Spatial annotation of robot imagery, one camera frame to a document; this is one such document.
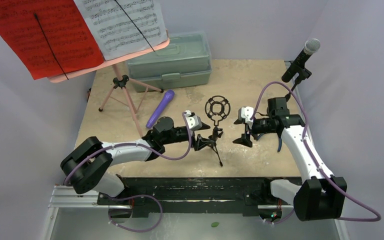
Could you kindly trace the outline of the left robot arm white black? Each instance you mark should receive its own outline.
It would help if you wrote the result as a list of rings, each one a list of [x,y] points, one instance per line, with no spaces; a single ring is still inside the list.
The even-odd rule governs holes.
[[[136,141],[113,143],[100,141],[96,136],[88,137],[61,162],[64,185],[72,186],[77,194],[93,190],[109,196],[118,205],[126,203],[129,191],[120,176],[108,173],[109,167],[133,161],[148,162],[158,157],[176,161],[177,157],[164,154],[165,146],[174,143],[186,142],[188,152],[215,147],[213,139],[195,135],[195,131],[207,130],[209,125],[193,112],[185,111],[182,116],[184,126],[175,127],[173,119],[164,116]]]

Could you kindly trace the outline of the purple toy microphone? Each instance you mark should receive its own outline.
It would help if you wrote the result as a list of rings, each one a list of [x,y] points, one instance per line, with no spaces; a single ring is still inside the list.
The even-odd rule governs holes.
[[[158,106],[155,108],[154,112],[152,115],[149,117],[145,127],[147,129],[151,129],[159,117],[162,115],[163,111],[165,108],[168,106],[168,104],[174,99],[175,92],[172,89],[169,89],[165,92],[163,98],[161,99],[160,103]]]

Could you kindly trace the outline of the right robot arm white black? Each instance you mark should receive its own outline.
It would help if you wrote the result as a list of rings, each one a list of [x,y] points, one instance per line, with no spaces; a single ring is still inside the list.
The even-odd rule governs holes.
[[[343,177],[336,177],[324,166],[320,156],[304,133],[305,122],[298,114],[291,114],[285,97],[270,98],[267,101],[267,117],[255,118],[254,108],[241,107],[234,124],[243,124],[244,133],[233,141],[251,148],[251,138],[260,134],[276,133],[281,142],[289,149],[301,175],[301,185],[287,179],[275,179],[265,182],[260,196],[268,204],[281,199],[293,205],[300,221],[337,219],[341,216],[345,197],[340,191],[346,191],[347,183]]]

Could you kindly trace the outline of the black tripod mic stand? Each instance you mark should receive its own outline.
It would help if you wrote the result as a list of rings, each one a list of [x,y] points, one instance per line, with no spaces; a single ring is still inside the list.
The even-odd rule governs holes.
[[[231,112],[231,105],[229,103],[229,100],[222,95],[214,95],[210,97],[205,103],[204,111],[206,116],[213,122],[213,129],[211,135],[216,137],[217,143],[217,140],[220,139],[224,133],[223,129],[219,127],[220,122],[225,120]],[[220,158],[220,154],[218,152],[217,147],[215,149],[219,165],[223,167],[223,163]]]

